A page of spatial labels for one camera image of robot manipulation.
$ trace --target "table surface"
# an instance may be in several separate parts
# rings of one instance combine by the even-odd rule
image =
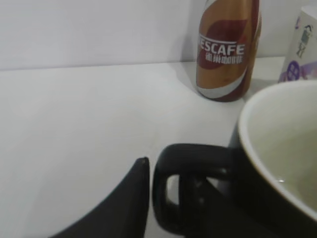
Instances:
[[[277,83],[257,59],[247,95],[217,103],[194,62],[0,72],[0,237],[44,238],[103,200],[135,159],[172,143],[227,146],[245,101]],[[171,238],[150,210],[146,237]]]

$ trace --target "mug rim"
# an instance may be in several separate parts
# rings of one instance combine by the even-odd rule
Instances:
[[[288,82],[282,84],[276,84],[270,86],[266,89],[255,94],[244,106],[240,118],[238,121],[238,131],[241,144],[253,164],[254,168],[257,172],[286,200],[288,200],[292,205],[300,209],[307,216],[311,217],[313,220],[317,222],[317,211],[313,210],[311,207],[306,205],[299,198],[294,196],[291,192],[289,192],[284,186],[282,186],[276,178],[270,173],[267,169],[267,166],[259,158],[257,152],[253,148],[251,144],[251,140],[248,134],[248,120],[250,118],[251,112],[254,107],[262,100],[270,97],[272,93],[276,92],[284,92],[289,89],[299,88],[299,87],[311,87],[314,86],[317,88],[317,81],[297,81],[297,82]]]

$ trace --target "can label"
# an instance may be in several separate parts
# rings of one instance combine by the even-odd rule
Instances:
[[[260,31],[259,0],[207,2],[197,57],[197,86],[202,94],[233,101],[247,91]]]

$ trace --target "white carton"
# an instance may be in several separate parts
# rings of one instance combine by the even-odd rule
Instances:
[[[317,5],[302,8],[279,82],[317,79]]]

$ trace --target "white wall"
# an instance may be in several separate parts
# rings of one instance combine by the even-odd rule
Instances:
[[[300,6],[263,0],[259,56],[286,53]],[[206,0],[0,0],[0,69],[193,60]]]

